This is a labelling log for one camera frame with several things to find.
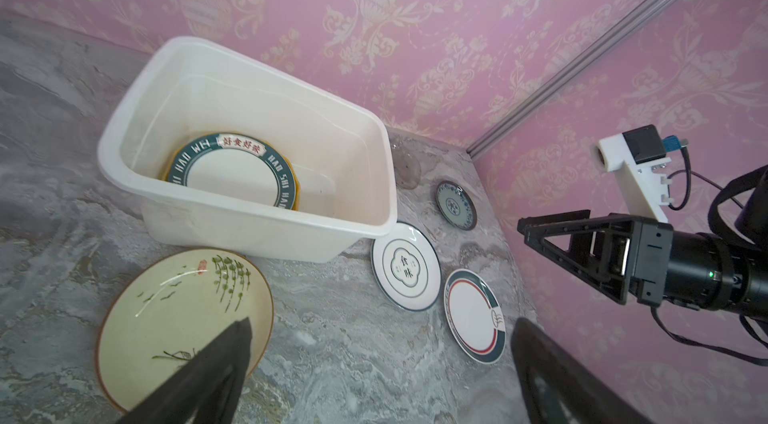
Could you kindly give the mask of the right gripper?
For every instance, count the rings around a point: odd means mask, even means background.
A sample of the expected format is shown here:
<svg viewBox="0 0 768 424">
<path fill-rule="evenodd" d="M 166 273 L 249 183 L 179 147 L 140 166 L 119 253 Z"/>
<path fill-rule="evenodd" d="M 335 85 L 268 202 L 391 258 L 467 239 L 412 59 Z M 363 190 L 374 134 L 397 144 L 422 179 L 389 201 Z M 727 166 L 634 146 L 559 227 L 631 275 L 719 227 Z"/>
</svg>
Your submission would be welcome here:
<svg viewBox="0 0 768 424">
<path fill-rule="evenodd" d="M 709 233 L 622 214 L 593 218 L 589 210 L 522 218 L 525 245 L 592 289 L 624 304 L 745 312 L 750 254 Z"/>
</svg>

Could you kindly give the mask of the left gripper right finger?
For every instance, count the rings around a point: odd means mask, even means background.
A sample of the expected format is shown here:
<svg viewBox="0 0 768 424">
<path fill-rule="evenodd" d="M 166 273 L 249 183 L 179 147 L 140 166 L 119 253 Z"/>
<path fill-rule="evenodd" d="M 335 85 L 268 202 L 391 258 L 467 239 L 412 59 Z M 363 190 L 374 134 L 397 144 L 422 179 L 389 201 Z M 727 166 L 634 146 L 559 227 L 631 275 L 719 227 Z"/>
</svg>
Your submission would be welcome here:
<svg viewBox="0 0 768 424">
<path fill-rule="evenodd" d="M 537 324 L 516 321 L 511 352 L 532 423 L 647 423 Z"/>
</svg>

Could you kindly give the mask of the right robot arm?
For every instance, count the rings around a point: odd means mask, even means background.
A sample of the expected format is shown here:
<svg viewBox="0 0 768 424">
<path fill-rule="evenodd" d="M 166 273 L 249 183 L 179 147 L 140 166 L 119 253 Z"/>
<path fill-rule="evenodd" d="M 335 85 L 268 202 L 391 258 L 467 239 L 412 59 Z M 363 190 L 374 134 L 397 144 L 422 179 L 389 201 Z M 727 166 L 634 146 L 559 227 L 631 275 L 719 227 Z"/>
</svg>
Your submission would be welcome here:
<svg viewBox="0 0 768 424">
<path fill-rule="evenodd" d="M 578 210 L 519 220 L 524 243 L 620 305 L 767 318 L 767 169 L 730 181 L 713 200 L 709 229 L 677 231 L 639 215 Z"/>
</svg>

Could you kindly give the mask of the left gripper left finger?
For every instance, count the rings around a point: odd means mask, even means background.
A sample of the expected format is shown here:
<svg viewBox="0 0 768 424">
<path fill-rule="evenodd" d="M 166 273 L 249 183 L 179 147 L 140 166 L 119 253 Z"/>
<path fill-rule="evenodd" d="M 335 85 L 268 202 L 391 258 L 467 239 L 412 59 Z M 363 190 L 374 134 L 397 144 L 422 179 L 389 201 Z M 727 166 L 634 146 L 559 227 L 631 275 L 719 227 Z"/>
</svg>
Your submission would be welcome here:
<svg viewBox="0 0 768 424">
<path fill-rule="evenodd" d="M 236 321 L 166 380 L 121 423 L 230 423 L 250 362 L 249 319 Z"/>
</svg>

